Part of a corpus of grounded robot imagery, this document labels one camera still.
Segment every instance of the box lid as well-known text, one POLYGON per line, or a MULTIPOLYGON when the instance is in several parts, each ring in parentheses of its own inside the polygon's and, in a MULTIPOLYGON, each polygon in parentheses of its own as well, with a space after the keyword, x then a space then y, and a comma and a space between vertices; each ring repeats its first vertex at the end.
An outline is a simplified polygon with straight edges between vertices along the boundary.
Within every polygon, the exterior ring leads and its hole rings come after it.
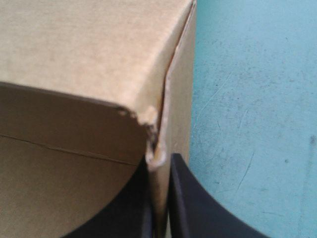
POLYGON ((154 124, 191 2, 10 1, 0 14, 0 82, 121 106, 154 124))

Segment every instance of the blue floor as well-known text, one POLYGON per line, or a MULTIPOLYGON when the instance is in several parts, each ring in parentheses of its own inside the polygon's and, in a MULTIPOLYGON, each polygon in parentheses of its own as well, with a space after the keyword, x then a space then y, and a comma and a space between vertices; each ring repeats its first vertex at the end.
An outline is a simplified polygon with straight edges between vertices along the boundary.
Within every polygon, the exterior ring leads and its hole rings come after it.
POLYGON ((199 0, 190 167, 273 238, 317 238, 317 0, 199 0))

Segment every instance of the brown cardboard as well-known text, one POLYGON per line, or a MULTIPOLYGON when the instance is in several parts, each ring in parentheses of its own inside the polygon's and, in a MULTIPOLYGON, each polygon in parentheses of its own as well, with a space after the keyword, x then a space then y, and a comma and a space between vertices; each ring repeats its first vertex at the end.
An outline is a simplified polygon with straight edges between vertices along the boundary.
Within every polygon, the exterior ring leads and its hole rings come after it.
POLYGON ((113 199, 145 153, 163 237, 169 153, 188 157, 195 6, 1 6, 0 237, 71 231, 113 199))
POLYGON ((109 203, 135 169, 0 137, 0 237, 65 235, 109 203))
POLYGON ((162 237, 165 233, 170 155, 180 153, 186 161, 189 159, 195 29, 196 1, 192 5, 166 75, 158 144, 154 158, 148 160, 156 219, 159 224, 157 237, 162 237))

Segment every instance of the black plastic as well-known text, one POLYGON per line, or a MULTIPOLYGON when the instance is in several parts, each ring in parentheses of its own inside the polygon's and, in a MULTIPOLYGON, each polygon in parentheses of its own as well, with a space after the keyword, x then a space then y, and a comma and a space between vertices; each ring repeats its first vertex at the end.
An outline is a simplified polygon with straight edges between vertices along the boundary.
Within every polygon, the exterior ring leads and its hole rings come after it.
POLYGON ((152 232, 148 172, 143 159, 118 196, 65 238, 151 238, 152 232))
POLYGON ((216 202, 179 154, 173 154, 171 158, 169 214, 173 238, 266 237, 216 202))

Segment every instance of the cardboard box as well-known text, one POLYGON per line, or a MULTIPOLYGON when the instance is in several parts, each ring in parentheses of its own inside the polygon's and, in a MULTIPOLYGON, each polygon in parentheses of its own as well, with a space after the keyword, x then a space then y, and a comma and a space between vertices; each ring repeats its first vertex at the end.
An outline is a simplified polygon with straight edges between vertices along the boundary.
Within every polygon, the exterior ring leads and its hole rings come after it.
POLYGON ((0 237, 59 237, 146 154, 163 237, 169 156, 188 159, 192 0, 21 1, 0 15, 0 237))

